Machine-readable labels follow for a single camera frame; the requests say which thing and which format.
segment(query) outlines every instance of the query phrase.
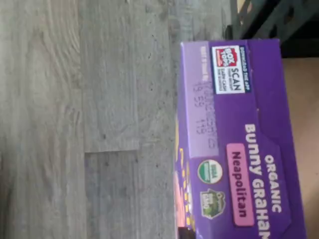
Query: cardboard box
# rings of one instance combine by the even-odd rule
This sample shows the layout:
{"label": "cardboard box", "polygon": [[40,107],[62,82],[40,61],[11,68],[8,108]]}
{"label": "cardboard box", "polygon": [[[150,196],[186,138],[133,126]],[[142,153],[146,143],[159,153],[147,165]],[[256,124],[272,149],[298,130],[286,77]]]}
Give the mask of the cardboard box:
{"label": "cardboard box", "polygon": [[279,41],[189,42],[181,53],[180,235],[305,239]]}

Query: purple box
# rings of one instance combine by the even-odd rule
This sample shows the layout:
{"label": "purple box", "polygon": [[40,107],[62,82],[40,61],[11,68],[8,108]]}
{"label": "purple box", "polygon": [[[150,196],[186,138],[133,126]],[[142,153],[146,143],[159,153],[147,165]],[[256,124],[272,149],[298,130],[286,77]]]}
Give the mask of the purple box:
{"label": "purple box", "polygon": [[188,42],[181,57],[179,230],[197,239],[305,239],[279,41]]}

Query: green circular logo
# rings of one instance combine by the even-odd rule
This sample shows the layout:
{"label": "green circular logo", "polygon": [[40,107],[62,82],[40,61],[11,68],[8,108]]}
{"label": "green circular logo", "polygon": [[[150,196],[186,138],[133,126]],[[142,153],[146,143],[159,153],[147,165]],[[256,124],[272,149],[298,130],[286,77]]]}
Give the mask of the green circular logo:
{"label": "green circular logo", "polygon": [[198,177],[206,184],[215,184],[223,176],[223,168],[212,159],[203,161],[198,167]]}

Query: gray wood floor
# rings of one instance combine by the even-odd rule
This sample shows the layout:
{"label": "gray wood floor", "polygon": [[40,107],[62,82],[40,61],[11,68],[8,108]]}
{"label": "gray wood floor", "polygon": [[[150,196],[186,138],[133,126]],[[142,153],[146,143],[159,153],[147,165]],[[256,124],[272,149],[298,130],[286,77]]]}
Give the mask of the gray wood floor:
{"label": "gray wood floor", "polygon": [[0,238],[174,238],[179,43],[228,2],[0,0]]}

